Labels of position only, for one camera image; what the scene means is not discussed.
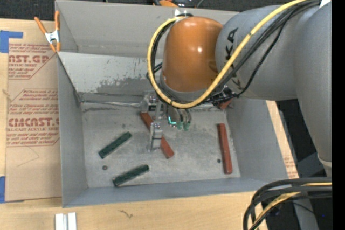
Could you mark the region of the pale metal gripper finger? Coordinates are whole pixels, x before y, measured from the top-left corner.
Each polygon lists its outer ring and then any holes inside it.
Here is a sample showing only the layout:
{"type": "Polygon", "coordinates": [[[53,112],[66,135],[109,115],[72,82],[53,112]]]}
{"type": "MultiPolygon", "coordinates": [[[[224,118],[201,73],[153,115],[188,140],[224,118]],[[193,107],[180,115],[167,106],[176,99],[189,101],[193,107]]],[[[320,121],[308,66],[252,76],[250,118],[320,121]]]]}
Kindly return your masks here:
{"type": "Polygon", "coordinates": [[[141,101],[142,112],[148,113],[153,110],[155,115],[152,118],[158,120],[161,118],[161,108],[162,102],[154,91],[148,90],[143,92],[143,100],[141,101]]]}
{"type": "Polygon", "coordinates": [[[161,140],[163,137],[163,130],[160,123],[153,122],[150,124],[149,142],[147,145],[147,151],[153,152],[161,147],[161,140]]]}

